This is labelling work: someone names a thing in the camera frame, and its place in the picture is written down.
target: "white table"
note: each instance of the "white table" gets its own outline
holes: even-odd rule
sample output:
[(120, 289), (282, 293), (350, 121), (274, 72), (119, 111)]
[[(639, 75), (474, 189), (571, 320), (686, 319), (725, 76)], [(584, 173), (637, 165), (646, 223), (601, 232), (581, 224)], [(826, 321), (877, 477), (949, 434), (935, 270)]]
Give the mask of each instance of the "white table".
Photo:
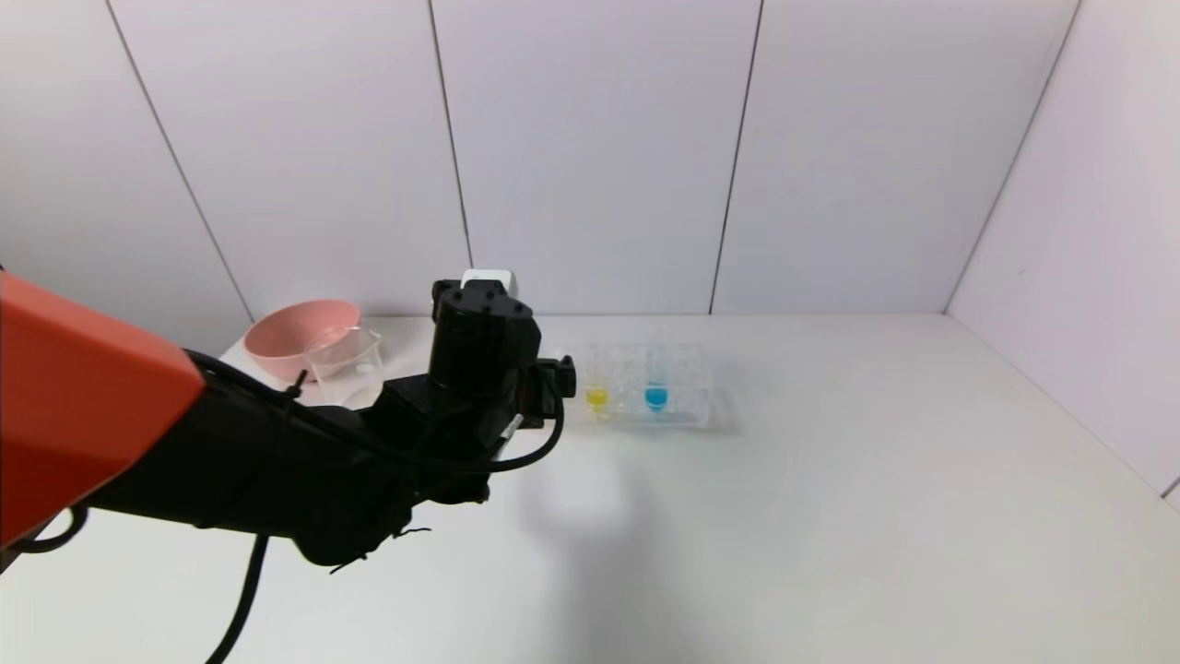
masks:
[[(428, 320), (374, 324), (425, 370)], [(231, 660), (1180, 660), (1180, 514), (953, 320), (542, 320), (656, 327), (708, 348), (713, 429), (571, 429), (332, 577), (277, 541)], [(0, 578), (0, 660), (203, 662), (250, 541), (94, 514)]]

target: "blue liquid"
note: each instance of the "blue liquid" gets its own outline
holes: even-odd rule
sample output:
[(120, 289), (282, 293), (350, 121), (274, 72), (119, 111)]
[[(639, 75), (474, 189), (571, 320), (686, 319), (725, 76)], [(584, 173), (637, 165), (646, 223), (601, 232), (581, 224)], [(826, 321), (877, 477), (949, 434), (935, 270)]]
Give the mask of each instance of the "blue liquid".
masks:
[(648, 401), (648, 408), (651, 409), (651, 413), (660, 413), (668, 406), (668, 388), (663, 383), (648, 382), (648, 389), (643, 396)]

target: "white wall panel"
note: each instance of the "white wall panel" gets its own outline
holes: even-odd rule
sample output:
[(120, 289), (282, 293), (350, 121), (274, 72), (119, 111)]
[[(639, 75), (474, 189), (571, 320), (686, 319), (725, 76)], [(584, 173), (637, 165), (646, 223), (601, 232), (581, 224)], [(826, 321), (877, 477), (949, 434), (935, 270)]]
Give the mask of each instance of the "white wall panel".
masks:
[(205, 353), (249, 324), (103, 2), (0, 2), (0, 262)]
[(714, 311), (943, 310), (1075, 0), (766, 0)]
[(708, 310), (758, 0), (444, 0), (478, 264), (545, 313)]
[(950, 313), (1162, 492), (1180, 475), (1180, 5), (1086, 0)]
[(426, 0), (114, 0), (255, 314), (425, 313), (467, 267)]

